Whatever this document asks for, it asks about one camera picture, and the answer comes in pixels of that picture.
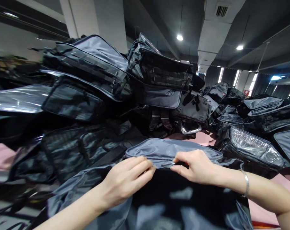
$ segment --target gray ceiling duct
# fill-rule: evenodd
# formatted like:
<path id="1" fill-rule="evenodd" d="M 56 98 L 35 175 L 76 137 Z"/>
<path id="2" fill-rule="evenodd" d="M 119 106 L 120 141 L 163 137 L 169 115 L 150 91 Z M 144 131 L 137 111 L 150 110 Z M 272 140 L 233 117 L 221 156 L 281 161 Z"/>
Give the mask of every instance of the gray ceiling duct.
<path id="1" fill-rule="evenodd" d="M 200 72 L 206 72 L 215 59 L 244 2 L 245 0 L 205 0 L 205 18 L 198 46 Z"/>

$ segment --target clear plastic cover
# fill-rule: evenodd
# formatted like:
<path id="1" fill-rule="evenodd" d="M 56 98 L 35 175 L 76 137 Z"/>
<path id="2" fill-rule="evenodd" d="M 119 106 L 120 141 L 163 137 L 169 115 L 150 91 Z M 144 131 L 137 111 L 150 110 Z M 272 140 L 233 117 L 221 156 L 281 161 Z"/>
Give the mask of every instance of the clear plastic cover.
<path id="1" fill-rule="evenodd" d="M 283 157 L 271 144 L 243 132 L 240 129 L 231 127 L 231 141 L 237 148 L 257 156 L 271 164 L 277 166 L 282 166 L 284 164 Z"/>
<path id="2" fill-rule="evenodd" d="M 30 85 L 0 91 L 0 111 L 38 113 L 46 100 L 51 87 Z"/>

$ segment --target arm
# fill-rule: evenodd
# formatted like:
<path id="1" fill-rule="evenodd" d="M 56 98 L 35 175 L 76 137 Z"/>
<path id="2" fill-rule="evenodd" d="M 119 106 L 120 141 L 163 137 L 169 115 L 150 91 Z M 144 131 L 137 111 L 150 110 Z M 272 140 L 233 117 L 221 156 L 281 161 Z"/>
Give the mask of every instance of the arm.
<path id="1" fill-rule="evenodd" d="M 35 230 L 83 229 L 104 211 L 123 203 L 142 188 L 154 172 L 155 167 L 145 157 L 126 159 L 115 165 L 99 185 Z"/>
<path id="2" fill-rule="evenodd" d="M 189 181 L 229 188 L 240 194 L 246 192 L 246 181 L 241 171 L 213 164 L 201 150 L 178 152 L 174 162 L 178 161 L 186 162 L 189 169 L 175 165 L 171 170 Z M 290 229 L 290 192 L 266 178 L 249 172 L 246 174 L 249 180 L 248 198 L 275 213 L 281 229 Z"/>

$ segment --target red sign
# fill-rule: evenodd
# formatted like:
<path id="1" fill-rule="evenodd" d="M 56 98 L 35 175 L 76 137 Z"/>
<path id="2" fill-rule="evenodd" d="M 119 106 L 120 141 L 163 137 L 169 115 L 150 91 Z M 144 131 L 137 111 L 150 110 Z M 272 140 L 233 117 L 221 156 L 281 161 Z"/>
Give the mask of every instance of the red sign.
<path id="1" fill-rule="evenodd" d="M 244 91 L 244 94 L 245 94 L 246 96 L 248 96 L 249 92 L 250 92 L 250 90 L 245 90 L 245 91 Z"/>

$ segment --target left hand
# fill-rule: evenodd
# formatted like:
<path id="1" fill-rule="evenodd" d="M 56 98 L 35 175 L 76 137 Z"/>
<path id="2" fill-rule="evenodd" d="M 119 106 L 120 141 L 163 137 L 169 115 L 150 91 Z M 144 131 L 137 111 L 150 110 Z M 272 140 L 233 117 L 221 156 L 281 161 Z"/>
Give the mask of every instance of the left hand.
<path id="1" fill-rule="evenodd" d="M 146 157 L 132 157 L 115 165 L 95 188 L 103 209 L 123 203 L 151 180 L 155 167 Z"/>

